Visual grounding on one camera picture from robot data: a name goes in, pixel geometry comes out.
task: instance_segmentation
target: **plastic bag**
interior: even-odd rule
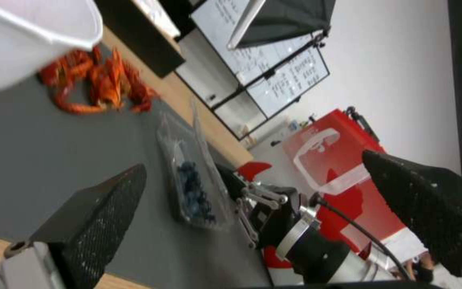
[[[192,111],[193,128],[162,113],[156,132],[173,184],[172,212],[178,220],[197,227],[227,229],[234,220],[231,199],[209,154],[194,100]]]

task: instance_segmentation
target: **black cable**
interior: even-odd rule
[[[405,270],[404,266],[400,263],[400,261],[398,261],[398,259],[395,257],[395,255],[393,255],[393,253],[391,253],[390,249],[388,249],[383,243],[381,243],[378,238],[374,237],[374,235],[370,234],[370,232],[365,230],[365,228],[363,228],[358,223],[354,222],[354,220],[347,217],[343,212],[341,212],[340,210],[338,210],[335,207],[332,207],[332,205],[329,205],[329,203],[326,200],[324,200],[322,198],[322,196],[320,196],[320,194],[318,192],[315,193],[315,196],[316,197],[312,197],[312,201],[315,201],[317,204],[320,204],[320,205],[326,207],[328,210],[330,210],[334,214],[337,214],[338,216],[343,218],[345,221],[347,221],[351,225],[353,225],[354,228],[359,230],[359,232],[361,232],[365,236],[367,236],[370,240],[372,240],[372,242],[374,242],[379,248],[381,248],[381,250],[383,250],[384,254],[386,254],[388,257],[390,257],[390,259],[393,260],[393,262],[397,266],[398,270],[400,271],[400,274],[402,274],[406,280],[411,280],[411,278],[409,277],[409,274]]]

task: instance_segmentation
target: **white wall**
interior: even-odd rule
[[[445,0],[338,0],[322,49],[330,77],[284,117],[353,105],[390,154],[460,173],[447,9]]]

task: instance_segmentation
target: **whiteboard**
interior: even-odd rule
[[[248,0],[207,0],[191,17],[200,31],[245,85],[306,44],[311,35],[230,51],[227,43]],[[329,74],[316,48],[310,48],[277,69],[273,77],[251,85],[247,92],[271,117]]]

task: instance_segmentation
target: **textured rubber pad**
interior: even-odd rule
[[[363,152],[363,163],[387,204],[433,258],[462,276],[462,178],[372,151]]]
[[[49,245],[66,287],[95,287],[133,220],[145,181],[145,167],[136,165],[76,192],[31,236]]]

